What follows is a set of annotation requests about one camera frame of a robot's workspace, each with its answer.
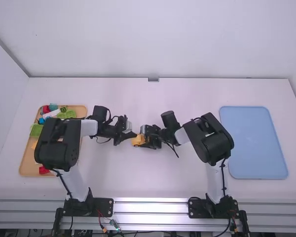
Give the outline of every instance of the white wall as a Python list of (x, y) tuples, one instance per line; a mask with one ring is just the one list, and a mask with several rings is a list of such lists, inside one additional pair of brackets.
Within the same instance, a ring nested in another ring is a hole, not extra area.
[(0, 47), (0, 152), (28, 79), (19, 66)]
[(32, 76), (290, 78), (296, 0), (0, 0)]

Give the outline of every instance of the yellow object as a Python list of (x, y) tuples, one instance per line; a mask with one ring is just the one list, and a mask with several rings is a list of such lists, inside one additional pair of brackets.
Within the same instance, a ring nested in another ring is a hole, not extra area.
[(36, 147), (36, 145), (37, 145), (37, 142), (38, 142), (38, 140), (35, 141), (35, 142), (32, 144), (31, 148), (32, 148), (33, 150), (35, 150), (35, 147)]
[(137, 134), (137, 137), (132, 138), (132, 145), (138, 147), (145, 143), (145, 136), (143, 134)]

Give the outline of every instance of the metal extrusion frame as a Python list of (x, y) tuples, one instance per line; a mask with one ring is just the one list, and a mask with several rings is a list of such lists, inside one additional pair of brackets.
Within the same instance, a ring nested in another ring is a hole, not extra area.
[[(223, 231), (224, 219), (190, 219), (187, 198), (114, 198), (112, 218), (124, 231)], [(55, 211), (63, 200), (0, 200), (0, 229), (52, 229)], [(251, 232), (296, 233), (296, 201), (238, 200), (245, 210)], [(114, 230), (108, 220), (101, 220)], [(71, 217), (63, 217), (68, 229)], [(239, 220), (236, 222), (241, 230)], [(73, 229), (100, 230), (97, 217), (74, 217)]]

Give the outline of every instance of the light blue mat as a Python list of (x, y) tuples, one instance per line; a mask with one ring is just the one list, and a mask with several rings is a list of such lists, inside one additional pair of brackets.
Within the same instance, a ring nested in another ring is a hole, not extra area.
[(286, 163), (267, 108), (224, 106), (220, 116), (235, 143), (228, 161), (234, 178), (287, 178)]

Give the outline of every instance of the cable connector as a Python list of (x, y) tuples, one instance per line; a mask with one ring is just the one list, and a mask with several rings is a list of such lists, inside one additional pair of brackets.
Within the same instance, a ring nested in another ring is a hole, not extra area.
[(101, 226), (101, 229), (102, 229), (103, 233), (106, 234), (108, 232), (108, 230), (102, 224), (100, 224), (100, 226)]
[(114, 219), (110, 220), (110, 225), (114, 226), (114, 228), (116, 229), (117, 232), (120, 232), (120, 227), (119, 227), (119, 225), (116, 223), (116, 221)]

